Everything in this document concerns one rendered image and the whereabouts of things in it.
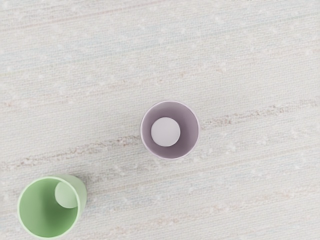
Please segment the lilac cup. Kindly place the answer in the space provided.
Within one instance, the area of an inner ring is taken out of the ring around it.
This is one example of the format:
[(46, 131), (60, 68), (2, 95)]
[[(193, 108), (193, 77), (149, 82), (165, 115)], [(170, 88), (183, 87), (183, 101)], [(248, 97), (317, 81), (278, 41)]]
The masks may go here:
[(176, 160), (188, 155), (200, 137), (200, 123), (192, 109), (175, 100), (151, 106), (140, 124), (140, 138), (153, 155)]

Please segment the green cup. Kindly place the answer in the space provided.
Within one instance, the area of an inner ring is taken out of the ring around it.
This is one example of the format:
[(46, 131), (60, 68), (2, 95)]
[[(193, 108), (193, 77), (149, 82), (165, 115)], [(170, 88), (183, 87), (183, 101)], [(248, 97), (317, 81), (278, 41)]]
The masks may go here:
[(28, 184), (19, 196), (17, 215), (32, 236), (53, 240), (67, 234), (87, 203), (84, 182), (73, 175), (51, 175)]

